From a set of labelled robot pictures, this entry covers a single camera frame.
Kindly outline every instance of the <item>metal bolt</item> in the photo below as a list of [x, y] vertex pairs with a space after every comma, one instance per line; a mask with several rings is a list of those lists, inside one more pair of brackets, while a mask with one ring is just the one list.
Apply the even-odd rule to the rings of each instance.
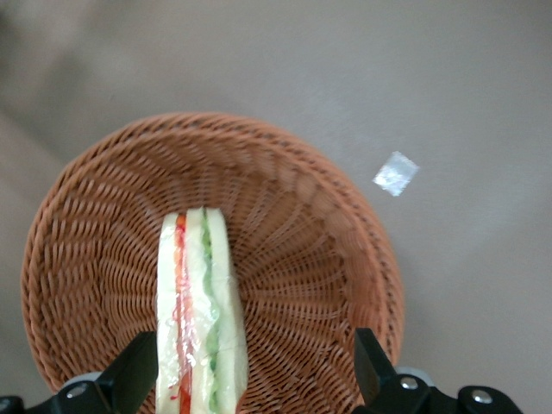
[[68, 398], [75, 398], [86, 391], [86, 384], [78, 384], [67, 392]]
[[492, 397], [487, 391], [483, 390], [473, 390], [472, 398], [475, 402], [480, 404], [490, 404], [492, 402]]
[[3, 399], [0, 401], [0, 412], [4, 411], [6, 408], [9, 407], [9, 400]]
[[417, 381], [415, 378], [412, 377], [403, 377], [400, 380], [400, 385], [405, 390], [416, 390], [417, 389]]

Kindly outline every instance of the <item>woven basket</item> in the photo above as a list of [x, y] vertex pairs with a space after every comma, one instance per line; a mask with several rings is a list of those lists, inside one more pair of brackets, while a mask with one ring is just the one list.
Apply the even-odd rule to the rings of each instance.
[[[163, 216], [220, 207], [244, 305], [243, 413], [351, 412], [355, 327], [391, 361], [403, 292], [385, 231], [312, 147], [255, 120], [171, 114], [131, 123], [66, 167], [30, 230], [22, 269], [28, 341], [53, 390], [104, 369], [154, 330]], [[154, 395], [141, 412], [154, 412]]]

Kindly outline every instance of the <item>sandwich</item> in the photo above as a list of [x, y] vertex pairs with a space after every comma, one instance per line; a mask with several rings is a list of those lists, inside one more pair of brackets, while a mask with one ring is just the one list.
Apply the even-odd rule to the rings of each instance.
[[248, 385], [248, 353], [220, 210], [165, 217], [157, 323], [156, 413], [236, 414]]

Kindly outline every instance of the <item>screw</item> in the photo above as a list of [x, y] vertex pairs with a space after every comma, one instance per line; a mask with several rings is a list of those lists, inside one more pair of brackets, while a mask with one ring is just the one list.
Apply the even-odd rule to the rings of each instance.
[[412, 377], [403, 377], [400, 380], [400, 385], [405, 390], [416, 390], [417, 389], [417, 381], [415, 378]]
[[67, 392], [68, 398], [75, 398], [86, 391], [86, 384], [78, 384]]
[[483, 390], [473, 390], [472, 398], [475, 402], [480, 404], [490, 404], [492, 402], [492, 397], [487, 391]]

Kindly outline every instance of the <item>plastic wrapper piece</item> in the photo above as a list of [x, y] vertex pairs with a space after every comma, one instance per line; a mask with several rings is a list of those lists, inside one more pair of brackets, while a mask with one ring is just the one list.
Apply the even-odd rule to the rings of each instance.
[[159, 414], [235, 414], [247, 389], [242, 304], [220, 210], [169, 214], [160, 234]]

